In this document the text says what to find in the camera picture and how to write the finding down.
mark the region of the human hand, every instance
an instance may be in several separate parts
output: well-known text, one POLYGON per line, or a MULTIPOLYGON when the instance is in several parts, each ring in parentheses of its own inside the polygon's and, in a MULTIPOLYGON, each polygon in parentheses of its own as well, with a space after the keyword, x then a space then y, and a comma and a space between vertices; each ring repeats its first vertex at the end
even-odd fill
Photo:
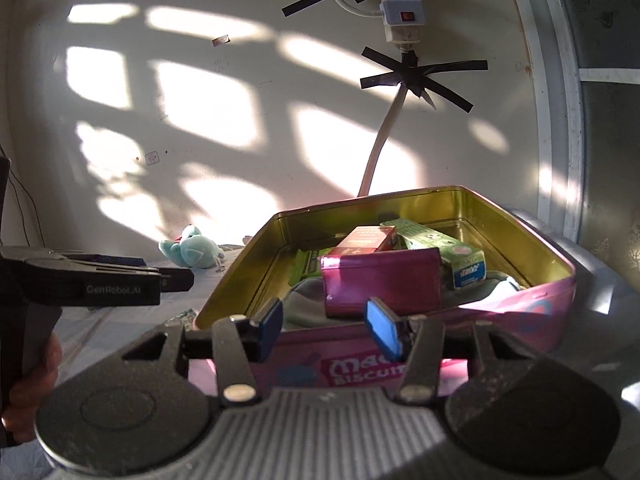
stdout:
POLYGON ((62 359, 62 347, 51 334, 44 349, 42 362, 28 376, 14 384, 9 392, 11 405, 2 413, 2 424, 13 433, 18 444, 36 438, 33 426, 40 401, 51 393, 58 380, 58 365, 62 359))

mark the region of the stuffed toy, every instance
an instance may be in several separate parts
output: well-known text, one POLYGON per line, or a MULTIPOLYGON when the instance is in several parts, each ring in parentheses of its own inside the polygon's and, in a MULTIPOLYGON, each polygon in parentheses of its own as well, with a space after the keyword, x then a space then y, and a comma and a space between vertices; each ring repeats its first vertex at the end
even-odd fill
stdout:
POLYGON ((158 247, 164 256, 179 267, 209 269, 215 266, 222 270, 221 260, 225 259, 224 251, 213 240, 203 236, 195 225, 187 225, 182 236, 174 242, 162 240, 158 247))

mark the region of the power outlet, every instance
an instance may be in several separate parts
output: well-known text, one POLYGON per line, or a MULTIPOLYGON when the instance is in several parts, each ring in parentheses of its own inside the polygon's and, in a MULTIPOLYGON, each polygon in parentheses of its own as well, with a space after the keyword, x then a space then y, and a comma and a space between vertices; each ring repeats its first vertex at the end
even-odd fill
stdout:
POLYGON ((408 45, 420 41, 419 26, 425 22, 420 0, 382 0, 380 9, 387 42, 408 45))

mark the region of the pink tin box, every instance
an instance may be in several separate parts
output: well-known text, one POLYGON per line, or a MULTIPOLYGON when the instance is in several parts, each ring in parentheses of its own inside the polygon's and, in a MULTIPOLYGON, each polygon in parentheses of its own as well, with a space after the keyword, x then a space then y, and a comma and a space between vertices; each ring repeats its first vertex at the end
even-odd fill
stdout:
POLYGON ((442 308, 437 249, 326 254, 320 265, 328 317, 361 317, 373 296, 399 316, 442 308))
MULTIPOLYGON (((504 272, 527 286, 501 300, 468 303, 429 316, 448 326, 487 319, 539 351, 558 346, 574 299, 575 267, 519 219, 460 186, 408 190, 280 213, 236 260, 198 316, 197 327, 206 329, 220 317, 251 313, 267 298, 282 297, 294 254, 287 259, 286 248, 306 247, 311 240, 320 246, 356 225, 398 216, 481 248, 488 269, 504 272)), ((348 387, 370 381, 393 387, 402 367, 380 362, 380 355, 363 324, 306 329, 283 333, 270 359, 254 365, 254 372, 266 390, 279 384, 344 383, 340 386, 348 387)), ((442 369, 443 378, 445 368, 453 371, 455 366, 463 367, 447 365, 442 369)), ((194 362, 190 377, 207 384, 212 374, 206 362, 194 362)))
MULTIPOLYGON (((251 368, 264 396, 275 386, 395 389, 404 373, 404 364, 384 358, 363 323, 283 332, 269 359, 251 368)), ((191 361, 189 380, 207 395, 217 394, 215 379, 212 361, 191 361)), ((466 379, 466 360, 444 360, 439 394, 449 395, 466 379)))

